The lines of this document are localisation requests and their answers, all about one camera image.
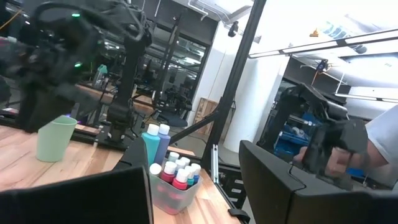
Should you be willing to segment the small red paint bottle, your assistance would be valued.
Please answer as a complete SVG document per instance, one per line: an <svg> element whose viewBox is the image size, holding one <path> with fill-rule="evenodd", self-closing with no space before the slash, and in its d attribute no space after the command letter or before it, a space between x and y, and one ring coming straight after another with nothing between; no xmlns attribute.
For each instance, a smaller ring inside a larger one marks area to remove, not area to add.
<svg viewBox="0 0 398 224"><path fill-rule="evenodd" d="M160 173L160 178L167 183L172 183L173 179L175 178L176 168L176 163L172 161L167 161L164 164L162 172Z"/></svg>
<svg viewBox="0 0 398 224"><path fill-rule="evenodd" d="M187 180L190 172L185 169L179 169L177 175L172 181L172 185L179 190L187 189Z"/></svg>

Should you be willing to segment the office chair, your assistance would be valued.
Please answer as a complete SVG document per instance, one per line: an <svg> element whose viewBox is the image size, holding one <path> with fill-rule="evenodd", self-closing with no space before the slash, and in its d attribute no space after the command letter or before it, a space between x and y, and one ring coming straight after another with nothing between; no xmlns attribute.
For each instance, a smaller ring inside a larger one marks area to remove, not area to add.
<svg viewBox="0 0 398 224"><path fill-rule="evenodd" d="M168 111L163 111L159 113L157 121L165 123L172 127L184 128L188 126L187 121L182 119L179 115L170 113Z"/></svg>

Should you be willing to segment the wooden crate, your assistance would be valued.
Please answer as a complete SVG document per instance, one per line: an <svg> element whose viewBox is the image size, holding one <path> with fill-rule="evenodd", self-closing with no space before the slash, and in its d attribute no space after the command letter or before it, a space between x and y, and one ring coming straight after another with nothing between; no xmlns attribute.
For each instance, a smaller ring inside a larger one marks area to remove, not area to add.
<svg viewBox="0 0 398 224"><path fill-rule="evenodd" d="M195 113L195 118L193 120L193 123L196 124L201 120L205 119L216 109L217 106L218 106L217 102L208 100L206 98L201 98L198 105L198 109ZM212 126L213 123L208 123L206 126L198 129L197 133L208 136L211 132Z"/></svg>

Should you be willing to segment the person's hand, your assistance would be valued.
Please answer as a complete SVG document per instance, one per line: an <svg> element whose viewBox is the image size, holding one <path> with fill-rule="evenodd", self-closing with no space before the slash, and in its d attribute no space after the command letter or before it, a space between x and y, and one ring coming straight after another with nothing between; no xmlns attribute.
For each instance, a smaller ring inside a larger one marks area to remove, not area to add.
<svg viewBox="0 0 398 224"><path fill-rule="evenodd" d="M351 154L338 147L333 148L331 156L326 164L325 175L341 177L346 173Z"/></svg>

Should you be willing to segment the light green plastic cup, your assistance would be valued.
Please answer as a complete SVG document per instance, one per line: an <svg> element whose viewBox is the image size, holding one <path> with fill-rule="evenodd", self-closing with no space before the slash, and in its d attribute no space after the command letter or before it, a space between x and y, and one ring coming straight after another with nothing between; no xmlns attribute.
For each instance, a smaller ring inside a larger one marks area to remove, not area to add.
<svg viewBox="0 0 398 224"><path fill-rule="evenodd" d="M61 115L40 128L36 158L43 162L61 161L77 124L76 119Z"/></svg>

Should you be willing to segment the clear plastic container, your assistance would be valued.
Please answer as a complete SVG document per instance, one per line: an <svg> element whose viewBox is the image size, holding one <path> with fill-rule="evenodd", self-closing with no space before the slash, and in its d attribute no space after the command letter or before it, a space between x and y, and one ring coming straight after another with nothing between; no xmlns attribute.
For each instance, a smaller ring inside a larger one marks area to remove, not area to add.
<svg viewBox="0 0 398 224"><path fill-rule="evenodd" d="M181 182L171 175L160 173L160 177L150 175L150 187L153 204L168 214L176 215L187 208L194 200L203 178L189 185L187 178Z"/></svg>

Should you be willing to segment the large purple paint bottle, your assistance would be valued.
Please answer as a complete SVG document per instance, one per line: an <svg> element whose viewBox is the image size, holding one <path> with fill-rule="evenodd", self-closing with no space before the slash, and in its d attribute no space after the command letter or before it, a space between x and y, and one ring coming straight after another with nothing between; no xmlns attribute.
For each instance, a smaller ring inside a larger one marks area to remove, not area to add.
<svg viewBox="0 0 398 224"><path fill-rule="evenodd" d="M164 157L166 155L170 143L171 137L169 136L169 131L170 131L169 125L161 124L159 126L158 137L160 137L160 142L155 155L154 162L160 165L163 163Z"/></svg>

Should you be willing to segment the blue storage bin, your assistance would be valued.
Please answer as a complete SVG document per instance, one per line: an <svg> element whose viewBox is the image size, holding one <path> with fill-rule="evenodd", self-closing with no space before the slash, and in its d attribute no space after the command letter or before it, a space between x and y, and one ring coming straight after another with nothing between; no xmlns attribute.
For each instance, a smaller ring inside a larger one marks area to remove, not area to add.
<svg viewBox="0 0 398 224"><path fill-rule="evenodd" d="M279 134L274 154L287 157L288 160L296 156L301 147L309 145L317 123L318 121L310 113L304 113L301 118L293 115L289 117Z"/></svg>

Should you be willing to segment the clear bottle teal cap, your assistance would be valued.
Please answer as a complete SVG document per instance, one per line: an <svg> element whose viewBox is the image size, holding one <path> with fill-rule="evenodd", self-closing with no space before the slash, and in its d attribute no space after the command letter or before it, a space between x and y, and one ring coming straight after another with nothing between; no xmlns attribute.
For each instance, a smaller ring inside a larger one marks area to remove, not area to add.
<svg viewBox="0 0 398 224"><path fill-rule="evenodd" d="M104 84L105 84L105 80L106 80L106 76L108 74L108 68L106 65L101 64L98 68L97 71L94 75L94 79L93 79L93 87L97 88L97 89L102 89Z"/></svg>

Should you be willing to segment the white pillar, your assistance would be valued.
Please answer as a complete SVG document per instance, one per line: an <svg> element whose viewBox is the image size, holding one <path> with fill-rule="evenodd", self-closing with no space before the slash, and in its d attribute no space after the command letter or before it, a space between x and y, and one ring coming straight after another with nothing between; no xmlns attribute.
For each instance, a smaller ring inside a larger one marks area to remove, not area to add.
<svg viewBox="0 0 398 224"><path fill-rule="evenodd" d="M188 117L193 124L202 99L219 102L226 87L242 37L228 37L219 24L210 47L203 73L193 100L193 111ZM283 56L249 59L244 66L236 94L236 110L228 126L222 146L238 152L241 140L253 141L260 135L271 110L272 101L285 72L288 58Z"/></svg>

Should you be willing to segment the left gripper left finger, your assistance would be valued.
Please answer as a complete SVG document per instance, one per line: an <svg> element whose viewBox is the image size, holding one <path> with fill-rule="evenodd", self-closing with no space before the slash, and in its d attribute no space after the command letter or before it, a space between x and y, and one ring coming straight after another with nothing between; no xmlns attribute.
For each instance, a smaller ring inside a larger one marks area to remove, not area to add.
<svg viewBox="0 0 398 224"><path fill-rule="evenodd" d="M0 224L154 224L144 140L111 171L0 192Z"/></svg>

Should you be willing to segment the large teal paint bottle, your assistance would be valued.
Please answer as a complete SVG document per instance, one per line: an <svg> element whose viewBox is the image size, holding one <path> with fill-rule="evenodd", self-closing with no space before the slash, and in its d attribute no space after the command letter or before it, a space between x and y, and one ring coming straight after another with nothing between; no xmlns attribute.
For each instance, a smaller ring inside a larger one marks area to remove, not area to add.
<svg viewBox="0 0 398 224"><path fill-rule="evenodd" d="M159 126L156 124L150 124L147 128L147 131L142 133L142 138L146 145L147 151L147 160L148 165L152 165L154 163L155 155L158 150L158 146L160 143L159 134Z"/></svg>

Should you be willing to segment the small teal paint bottle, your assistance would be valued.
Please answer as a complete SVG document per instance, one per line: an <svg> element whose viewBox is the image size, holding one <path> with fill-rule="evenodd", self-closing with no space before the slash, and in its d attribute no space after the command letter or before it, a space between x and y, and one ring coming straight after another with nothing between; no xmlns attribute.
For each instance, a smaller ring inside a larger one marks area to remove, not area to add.
<svg viewBox="0 0 398 224"><path fill-rule="evenodd" d="M195 169L192 166L186 166L185 170L187 175L187 188L189 189L194 184Z"/></svg>

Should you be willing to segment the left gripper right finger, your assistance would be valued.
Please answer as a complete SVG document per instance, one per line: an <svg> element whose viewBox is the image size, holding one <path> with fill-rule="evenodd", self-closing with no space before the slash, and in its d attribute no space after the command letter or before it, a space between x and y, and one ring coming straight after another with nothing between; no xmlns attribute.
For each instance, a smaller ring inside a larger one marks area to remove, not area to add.
<svg viewBox="0 0 398 224"><path fill-rule="evenodd" d="M247 140L239 162L257 224L398 224L398 192L340 189Z"/></svg>

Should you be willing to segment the person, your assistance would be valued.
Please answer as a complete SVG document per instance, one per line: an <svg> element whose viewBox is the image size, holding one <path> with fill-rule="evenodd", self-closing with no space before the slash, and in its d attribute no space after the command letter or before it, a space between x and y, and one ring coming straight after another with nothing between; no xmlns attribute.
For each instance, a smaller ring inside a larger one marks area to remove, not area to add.
<svg viewBox="0 0 398 224"><path fill-rule="evenodd" d="M366 131L366 152L351 154L347 169L360 169L372 180L398 190L398 105L368 122Z"/></svg>

